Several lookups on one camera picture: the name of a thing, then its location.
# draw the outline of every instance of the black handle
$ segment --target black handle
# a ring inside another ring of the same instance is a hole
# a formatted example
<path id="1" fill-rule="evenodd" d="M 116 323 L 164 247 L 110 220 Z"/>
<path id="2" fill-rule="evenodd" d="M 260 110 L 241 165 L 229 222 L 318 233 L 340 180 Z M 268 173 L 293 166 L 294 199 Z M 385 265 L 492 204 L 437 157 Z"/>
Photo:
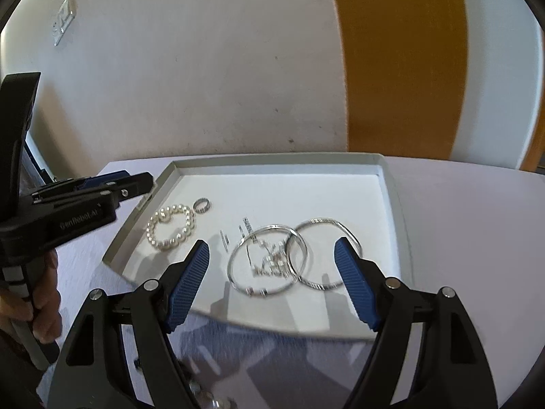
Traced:
<path id="1" fill-rule="evenodd" d="M 34 317 L 36 317 L 38 310 L 34 306 L 32 291 L 44 274 L 45 269 L 46 264 L 43 256 L 37 257 L 21 266 L 2 269 L 9 290 L 20 296 L 23 300 L 32 303 Z M 44 345 L 34 338 L 32 334 L 32 322 L 12 320 L 12 326 L 37 369 L 45 371 L 57 360 L 59 356 L 58 344 L 53 342 Z"/>

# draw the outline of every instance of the silver bracelet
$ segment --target silver bracelet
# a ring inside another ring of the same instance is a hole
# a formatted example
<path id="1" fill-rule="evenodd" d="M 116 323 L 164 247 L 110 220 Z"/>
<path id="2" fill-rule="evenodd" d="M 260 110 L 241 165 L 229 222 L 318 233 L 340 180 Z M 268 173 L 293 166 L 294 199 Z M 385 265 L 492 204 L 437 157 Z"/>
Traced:
<path id="1" fill-rule="evenodd" d="M 231 253 L 231 256 L 229 258 L 229 262 L 227 264 L 227 278 L 231 282 L 231 286 L 235 288 L 237 291 L 248 295 L 249 297 L 268 297 L 271 295 L 277 295 L 279 293 L 282 293 L 284 291 L 287 291 L 291 286 L 293 286 L 295 283 L 298 282 L 298 278 L 296 276 L 292 277 L 290 282 L 282 287 L 268 290 L 268 289 L 260 289 L 258 291 L 255 291 L 253 287 L 245 287 L 238 283 L 234 277 L 233 277 L 233 263 L 236 256 L 236 253 L 239 251 L 241 247 L 243 247 L 245 244 L 247 244 L 249 241 L 253 241 L 256 237 L 263 233 L 271 233 L 271 232 L 281 232 L 286 233 L 290 235 L 290 238 L 295 238 L 297 243 L 299 244 L 299 247 L 301 248 L 301 251 L 303 252 L 303 260 L 301 262 L 301 271 L 304 270 L 307 257 L 309 256 L 309 250 L 307 249 L 307 245 L 305 241 L 303 240 L 301 234 L 297 232 L 295 229 L 291 229 L 290 227 L 283 226 L 283 225 L 268 225 L 261 229 L 257 229 L 255 232 L 252 232 L 248 236 L 242 238 L 241 241 L 239 241 L 238 244 L 236 244 L 235 248 L 233 249 L 233 252 Z"/>
<path id="2" fill-rule="evenodd" d="M 300 225 L 298 225 L 295 228 L 295 232 L 299 233 L 303 229 L 306 229 L 307 227 L 313 226 L 313 225 L 319 225 L 319 224 L 329 224 L 338 227 L 340 230 L 342 230 L 348 237 L 348 239 L 352 242 L 354 246 L 356 246 L 356 249 L 358 250 L 358 255 L 360 257 L 363 256 L 363 250 L 361 248 L 361 244 L 358 241 L 358 239 L 355 237 L 355 235 L 341 222 L 337 221 L 333 218 L 313 218 L 309 219 L 308 221 L 304 221 Z M 318 291 L 330 291 L 331 289 L 336 289 L 337 287 L 340 287 L 343 285 L 342 281 L 335 281 L 334 283 L 313 283 L 312 281 L 307 280 L 304 278 L 301 274 L 299 274 L 295 267 L 293 266 L 293 263 L 290 259 L 290 244 L 293 234 L 288 237 L 288 239 L 285 242 L 285 254 L 286 254 L 286 261 L 288 263 L 288 268 L 290 269 L 290 272 L 292 275 L 297 278 L 297 281 L 299 283 L 304 284 L 307 287 L 310 287 L 312 289 L 316 289 Z M 301 267 L 301 272 L 304 272 L 304 266 Z"/>
<path id="3" fill-rule="evenodd" d="M 158 223 L 167 223 L 171 220 L 174 214 L 185 215 L 185 225 L 182 228 L 182 232 L 176 234 L 174 238 L 167 238 L 165 240 L 157 240 L 155 237 L 155 228 Z M 187 237 L 191 235 L 193 228 L 195 227 L 195 221 L 193 211 L 190 207 L 183 204 L 175 204 L 170 207 L 161 208 L 152 215 L 145 228 L 145 236 L 148 239 L 149 244 L 160 251 L 167 251 L 173 247 L 183 243 Z"/>

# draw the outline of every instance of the white wall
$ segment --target white wall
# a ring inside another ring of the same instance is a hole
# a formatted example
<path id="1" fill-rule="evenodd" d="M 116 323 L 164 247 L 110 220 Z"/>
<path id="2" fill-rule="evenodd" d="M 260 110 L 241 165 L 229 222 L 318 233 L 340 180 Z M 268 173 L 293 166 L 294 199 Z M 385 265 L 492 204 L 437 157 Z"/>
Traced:
<path id="1" fill-rule="evenodd" d="M 452 160 L 519 168 L 541 97 L 541 29 L 524 0 L 465 0 L 468 75 Z"/>
<path id="2" fill-rule="evenodd" d="M 345 150 L 333 0 L 22 0 L 2 73 L 41 71 L 32 136 L 58 175 L 162 155 Z"/>

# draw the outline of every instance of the white tablecloth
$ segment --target white tablecloth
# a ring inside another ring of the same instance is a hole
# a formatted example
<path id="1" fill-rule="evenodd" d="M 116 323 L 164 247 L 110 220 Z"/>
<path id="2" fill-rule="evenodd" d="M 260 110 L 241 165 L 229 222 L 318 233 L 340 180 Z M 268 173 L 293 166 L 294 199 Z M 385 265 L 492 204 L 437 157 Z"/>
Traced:
<path id="1" fill-rule="evenodd" d="M 172 158 L 112 162 L 102 173 L 125 169 L 133 174 L 148 171 L 158 176 L 170 161 Z M 502 404 L 524 380 L 545 344 L 545 177 L 450 161 L 388 157 L 388 163 L 407 222 L 415 288 L 437 292 L 449 285 L 456 289 L 484 345 Z M 59 341 L 64 340 L 91 289 L 100 287 L 108 294 L 131 290 L 101 260 L 137 201 L 122 203 L 115 223 L 58 249 L 64 319 Z M 254 367 L 252 358 L 256 355 L 264 358 L 277 349 L 279 355 L 274 361 L 279 368 L 286 364 L 287 370 L 299 358 L 309 363 L 312 367 L 300 371 L 301 375 L 317 373 L 326 378 L 331 383 L 330 396 L 324 400 L 320 393 L 303 392 L 300 402 L 314 402 L 325 408 L 331 407 L 331 399 L 336 399 L 334 406 L 342 407 L 369 351 L 365 343 L 296 338 L 285 348 L 286 337 L 225 326 L 194 316 L 188 318 L 188 327 L 174 333 L 171 343 L 204 385 L 215 393 L 234 397 L 240 409 L 285 404 L 274 396 L 282 394 L 278 392 L 282 376 L 274 373 L 269 380 L 261 380 L 259 374 L 246 373 Z M 203 327 L 208 332 L 197 335 L 196 331 Z M 229 333 L 230 337 L 225 335 L 219 346 L 232 354 L 219 361 L 213 358 L 213 348 L 199 337 L 221 333 Z M 264 341 L 248 342 L 255 339 Z M 242 353 L 244 360 L 239 358 L 236 367 L 226 371 L 225 365 L 240 357 L 240 344 L 254 349 Z M 415 356 L 416 344 L 411 346 L 409 355 Z M 134 346 L 127 348 L 127 356 L 132 363 Z M 50 370 L 40 386 L 42 395 L 47 394 L 51 374 Z M 133 368 L 131 376 L 137 395 L 150 403 L 142 377 Z M 304 376 L 290 376 L 290 380 L 297 379 L 308 381 Z M 399 397 L 403 397 L 409 383 L 410 374 L 402 374 Z M 331 391 L 337 385 L 338 392 Z M 300 403 L 293 399 L 290 402 Z"/>

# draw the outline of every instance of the metal screw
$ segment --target metal screw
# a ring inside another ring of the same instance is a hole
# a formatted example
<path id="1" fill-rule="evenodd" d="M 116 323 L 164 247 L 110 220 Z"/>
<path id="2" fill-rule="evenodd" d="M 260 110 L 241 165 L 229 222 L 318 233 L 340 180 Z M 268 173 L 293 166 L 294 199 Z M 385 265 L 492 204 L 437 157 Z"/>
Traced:
<path id="1" fill-rule="evenodd" d="M 454 298 L 456 296 L 456 291 L 450 286 L 445 286 L 441 289 L 441 292 L 446 298 Z"/>
<path id="2" fill-rule="evenodd" d="M 159 281 L 157 280 L 148 280 L 144 283 L 144 289 L 146 291 L 154 291 L 159 287 Z"/>
<path id="3" fill-rule="evenodd" d="M 386 279 L 386 286 L 388 286 L 388 288 L 390 289 L 399 289 L 399 287 L 401 286 L 401 281 L 399 281 L 395 277 L 388 277 Z"/>
<path id="4" fill-rule="evenodd" d="M 93 289 L 89 292 L 89 298 L 91 300 L 98 300 L 102 296 L 102 289 Z"/>

